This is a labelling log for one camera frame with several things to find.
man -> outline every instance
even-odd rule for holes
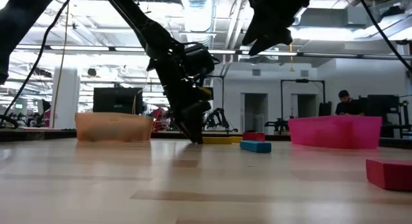
[[[352,99],[347,90],[339,92],[341,102],[336,107],[336,115],[364,115],[361,103]]]

pink translucent bin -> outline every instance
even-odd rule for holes
[[[376,149],[381,117],[330,116],[288,122],[293,144],[337,149]]]

wooden floor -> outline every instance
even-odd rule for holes
[[[366,181],[365,159],[412,151],[343,151],[274,142],[0,145],[1,224],[412,223],[412,193]]]

blue foam block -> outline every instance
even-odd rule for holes
[[[240,148],[243,150],[252,151],[255,153],[270,153],[272,152],[272,144],[269,142],[258,141],[242,141],[240,142]]]

yellow block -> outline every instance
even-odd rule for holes
[[[231,137],[203,137],[204,144],[232,144]]]
[[[240,143],[242,141],[242,137],[240,136],[232,136],[232,143]]]

